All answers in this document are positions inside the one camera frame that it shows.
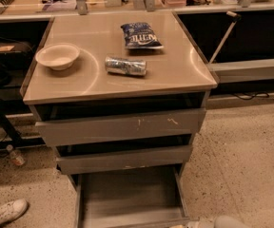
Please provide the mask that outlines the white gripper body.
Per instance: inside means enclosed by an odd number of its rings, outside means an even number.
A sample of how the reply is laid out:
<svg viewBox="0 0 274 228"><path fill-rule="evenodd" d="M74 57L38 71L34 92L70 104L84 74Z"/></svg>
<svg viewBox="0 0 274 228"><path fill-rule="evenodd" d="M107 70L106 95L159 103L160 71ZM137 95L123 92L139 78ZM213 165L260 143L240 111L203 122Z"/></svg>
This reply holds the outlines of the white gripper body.
<svg viewBox="0 0 274 228"><path fill-rule="evenodd" d="M214 224L208 221L190 221L186 228L214 228Z"/></svg>

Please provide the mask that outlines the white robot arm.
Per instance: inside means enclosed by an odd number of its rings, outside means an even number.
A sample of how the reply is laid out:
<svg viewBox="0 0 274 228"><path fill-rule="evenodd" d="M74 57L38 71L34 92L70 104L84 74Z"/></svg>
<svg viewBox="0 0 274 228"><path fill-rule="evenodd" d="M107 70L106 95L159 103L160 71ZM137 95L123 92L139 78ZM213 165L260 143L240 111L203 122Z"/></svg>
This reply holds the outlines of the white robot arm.
<svg viewBox="0 0 274 228"><path fill-rule="evenodd" d="M219 216L213 221L190 221L186 228L250 228L241 221L229 217Z"/></svg>

